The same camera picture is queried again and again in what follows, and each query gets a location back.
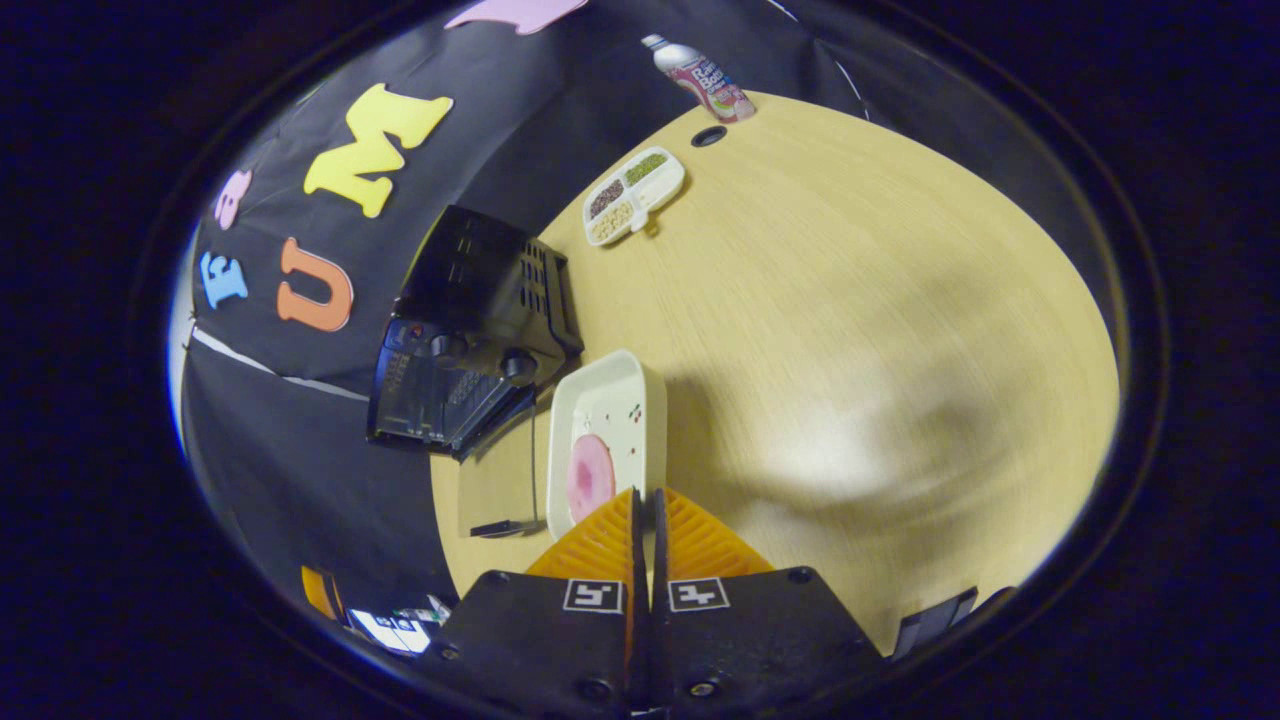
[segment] wooden table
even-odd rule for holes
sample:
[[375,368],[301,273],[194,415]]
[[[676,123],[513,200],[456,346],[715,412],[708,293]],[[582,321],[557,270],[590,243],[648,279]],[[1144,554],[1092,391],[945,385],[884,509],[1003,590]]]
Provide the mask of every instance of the wooden table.
[[[1115,360],[1066,256],[977,176],[858,118],[751,99],[759,115],[716,145],[690,145],[716,124],[696,108],[636,147],[689,172],[648,232],[588,246],[585,188],[541,240],[568,256],[584,363],[627,347],[664,375],[668,486],[774,566],[817,568],[890,653],[902,616],[973,585],[980,603],[1055,547],[1110,445]],[[477,503],[529,514],[529,452],[526,427],[479,464],[431,461],[460,593],[552,543],[460,523]]]

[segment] black device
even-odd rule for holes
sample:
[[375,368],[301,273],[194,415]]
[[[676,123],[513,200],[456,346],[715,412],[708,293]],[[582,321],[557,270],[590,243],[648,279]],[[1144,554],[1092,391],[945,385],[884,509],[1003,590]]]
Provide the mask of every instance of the black device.
[[379,347],[367,437],[465,459],[582,351],[567,260],[457,205],[413,259]]

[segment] beige food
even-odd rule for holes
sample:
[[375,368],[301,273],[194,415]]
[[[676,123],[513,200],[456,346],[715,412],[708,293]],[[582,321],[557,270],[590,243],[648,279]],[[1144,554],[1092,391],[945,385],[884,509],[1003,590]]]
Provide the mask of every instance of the beige food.
[[595,242],[604,242],[605,240],[613,237],[613,233],[618,228],[625,227],[631,222],[631,215],[635,210],[627,201],[614,202],[612,208],[605,210],[595,224],[591,225],[591,240]]

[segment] white rectangular dish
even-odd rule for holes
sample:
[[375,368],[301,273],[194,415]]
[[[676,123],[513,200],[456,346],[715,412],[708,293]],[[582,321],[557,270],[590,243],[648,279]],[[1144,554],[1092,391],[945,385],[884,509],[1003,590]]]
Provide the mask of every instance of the white rectangular dish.
[[[634,183],[627,172],[650,155],[663,158],[662,163]],[[599,214],[591,215],[591,205],[609,186],[618,183],[621,192]],[[582,228],[589,245],[609,245],[627,233],[640,232],[649,222],[649,213],[666,205],[685,184],[685,167],[666,149],[657,145],[631,156],[617,172],[591,188],[582,202]]]
[[614,492],[649,500],[667,479],[667,386],[628,350],[617,350],[564,375],[552,396],[547,468],[547,528],[559,539],[573,527],[567,483],[570,452],[598,436],[613,460]]

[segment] white stripe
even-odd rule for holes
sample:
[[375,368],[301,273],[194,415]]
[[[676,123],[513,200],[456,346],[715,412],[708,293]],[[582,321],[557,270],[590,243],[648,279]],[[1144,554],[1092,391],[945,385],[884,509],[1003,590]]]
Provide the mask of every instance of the white stripe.
[[774,3],[773,0],[769,0],[769,5],[773,5],[774,8],[782,10],[783,13],[786,13],[788,18],[791,18],[792,20],[796,20],[796,17],[791,14],[791,10],[787,10],[782,5],[778,5],[777,3]]
[[250,368],[256,368],[259,370],[262,370],[264,373],[270,373],[280,378],[282,380],[288,380],[293,384],[300,384],[302,387],[308,387],[311,389],[319,389],[320,392],[328,392],[329,395],[337,395],[339,397],[346,397],[349,400],[360,400],[362,402],[369,402],[369,396],[351,392],[349,389],[343,389],[338,386],[332,386],[329,383],[323,383],[320,380],[307,380],[303,378],[291,378],[287,375],[276,374],[266,365],[259,363],[257,360],[253,360],[248,355],[241,355],[239,352],[236,352],[234,350],[228,347],[225,342],[218,340],[216,337],[212,337],[211,334],[206,333],[200,328],[193,328],[191,331],[191,340],[198,341],[201,345],[212,350],[214,352],[220,352],[230,357],[232,360],[237,360],[239,363],[248,365]]
[[845,73],[845,79],[849,81],[849,87],[854,88],[854,95],[858,96],[858,101],[863,104],[863,114],[867,115],[867,119],[869,122],[872,119],[872,115],[870,113],[867,111],[867,101],[863,100],[863,94],[858,92],[858,86],[854,85],[854,78],[849,77],[849,70],[845,69],[845,65],[840,64],[840,60],[836,60],[836,67],[840,68],[840,72]]

